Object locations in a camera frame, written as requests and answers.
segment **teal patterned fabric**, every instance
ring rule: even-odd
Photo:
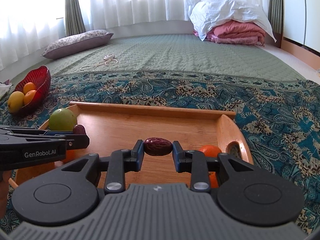
[[[23,119],[13,118],[2,101],[0,123],[38,128],[69,101],[234,110],[255,165],[302,189],[306,201],[298,226],[310,234],[319,225],[320,87],[312,81],[167,70],[54,76],[44,104]],[[8,233],[18,223],[9,204],[1,228]]]

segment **human hand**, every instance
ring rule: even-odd
[[[11,171],[4,171],[0,182],[0,219],[5,216]]]

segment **pillow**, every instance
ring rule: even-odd
[[[195,5],[200,2],[201,0],[186,0],[186,4],[188,6],[188,16],[190,18],[190,15],[192,13],[193,8],[195,7]]]
[[[41,56],[58,59],[78,52],[93,49],[108,43],[113,33],[105,30],[88,31],[72,35],[51,43]]]
[[[256,5],[240,0],[201,0],[192,10],[190,20],[199,38],[203,41],[214,27],[230,20],[253,22],[273,36],[272,27],[264,11]]]

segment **orange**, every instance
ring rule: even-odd
[[[220,148],[215,145],[204,145],[202,146],[199,151],[203,152],[205,156],[207,157],[217,157],[218,154],[221,152]]]
[[[209,174],[209,179],[210,179],[210,186],[211,188],[218,188],[219,184],[217,181],[216,173],[215,172],[210,172]]]
[[[37,92],[37,90],[30,90],[28,93],[25,94],[25,96],[23,98],[24,105],[27,105],[31,102],[31,100],[35,96],[36,92]]]
[[[75,150],[68,150],[66,152],[66,158],[62,160],[63,163],[68,163],[76,159],[76,152]]]
[[[31,90],[37,90],[37,87],[35,84],[33,84],[32,82],[29,82],[27,84],[24,85],[23,87],[23,93],[26,94]]]

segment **silver screw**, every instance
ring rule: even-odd
[[[205,190],[209,188],[209,184],[205,182],[196,182],[195,184],[193,184],[193,187],[197,190]]]
[[[118,190],[121,189],[122,185],[119,182],[110,182],[107,184],[108,190]]]

